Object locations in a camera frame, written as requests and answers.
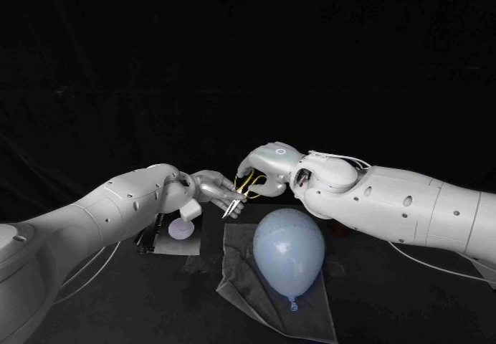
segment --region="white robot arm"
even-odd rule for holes
[[[102,247],[133,236],[157,213],[190,221],[198,202],[224,211],[231,182],[214,171],[193,175],[158,164],[109,179],[73,204],[14,224],[0,224],[0,343],[22,343],[53,304],[76,264]],[[231,212],[234,218],[243,205]]]
[[[389,242],[448,249],[496,264],[494,194],[354,158],[314,151],[304,155],[281,142],[249,153],[239,177],[250,167],[266,174],[268,182],[249,190],[278,196],[286,182],[318,218],[334,218]]]

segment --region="cable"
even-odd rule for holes
[[[116,251],[116,248],[118,248],[118,245],[120,244],[120,242],[116,243],[115,245],[115,248],[113,248],[113,251],[110,252],[110,256],[113,256],[113,253]],[[97,276],[97,274],[100,273],[100,270],[105,268],[105,265],[107,264],[107,262],[110,261],[110,256],[107,257],[106,259],[106,262],[103,264],[103,266],[100,267],[100,269],[96,271],[95,275],[89,278],[89,281],[82,285],[82,287],[79,287],[79,289],[71,292],[61,300],[57,300],[53,304],[56,305],[57,303],[63,302],[70,296],[73,296],[79,291],[80,289],[90,283],[90,281],[95,279],[95,277]]]
[[[420,262],[417,259],[412,258],[390,242],[387,242],[390,244],[390,246],[396,249],[396,251],[403,255],[406,256],[409,259],[412,259],[416,263],[420,263],[423,265],[426,265],[428,267],[430,267],[432,269],[436,269],[436,270],[441,270],[443,272],[448,272],[449,274],[456,274],[458,276],[462,276],[462,277],[467,277],[467,278],[472,278],[474,280],[478,280],[478,281],[484,281],[487,283],[492,283],[496,285],[496,281],[490,281],[484,278],[478,278],[475,276],[468,276],[467,274],[459,274],[458,272],[454,272],[454,271],[449,271],[449,270],[445,270],[445,269],[441,269],[439,267],[435,267],[433,265],[429,265],[423,262]]]
[[[87,261],[87,263],[84,264],[84,266],[80,268],[80,270],[74,273],[74,275],[70,277],[70,279],[61,284],[60,289],[70,283],[70,281],[73,280],[73,278],[76,278],[76,276],[82,273],[82,271],[84,271],[84,268],[89,266],[89,264],[93,262],[93,260],[96,259],[96,257],[100,255],[100,253],[103,252],[106,247],[103,247],[97,253],[95,254],[95,256],[92,257],[92,259]]]
[[[469,260],[469,262],[472,262],[474,264],[479,265],[482,268],[485,268],[487,270],[490,270],[491,272],[496,273],[496,269],[492,269],[491,267],[488,267],[485,264],[482,264],[481,262],[478,262],[475,259],[469,258],[468,256],[465,256],[464,254],[458,253],[467,260]]]
[[[363,165],[366,165],[367,167],[364,168],[364,170],[371,167],[363,160],[358,160],[357,158],[353,158],[351,156],[337,156],[335,154],[328,154],[328,153],[319,153],[319,152],[315,152],[314,150],[309,150],[308,153],[312,153],[312,154],[319,154],[321,156],[328,156],[331,158],[343,158],[343,159],[348,159],[357,163],[363,163]]]

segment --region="inflated balloon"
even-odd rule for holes
[[[322,267],[325,245],[311,217],[295,209],[270,212],[256,226],[253,258],[270,287],[291,301],[304,294]]]

